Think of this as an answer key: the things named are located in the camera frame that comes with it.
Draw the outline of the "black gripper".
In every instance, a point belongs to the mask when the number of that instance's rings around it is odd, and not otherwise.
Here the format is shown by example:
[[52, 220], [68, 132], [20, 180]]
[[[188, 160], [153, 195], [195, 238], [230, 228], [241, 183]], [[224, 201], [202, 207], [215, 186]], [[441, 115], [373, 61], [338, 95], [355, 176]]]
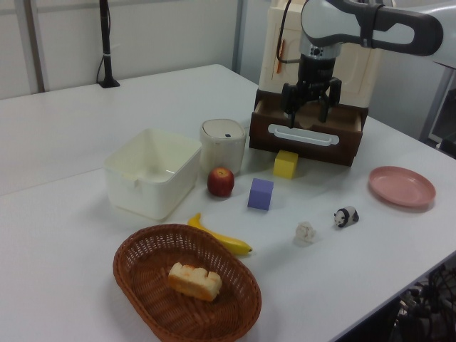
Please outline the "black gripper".
[[285, 83], [281, 91], [280, 108], [289, 120], [289, 128], [294, 128], [296, 113], [302, 106], [300, 94], [307, 94], [311, 86], [323, 88], [319, 96], [320, 122], [326, 122], [332, 107], [339, 104], [342, 82], [333, 77], [335, 62], [335, 58], [301, 54], [297, 85]]

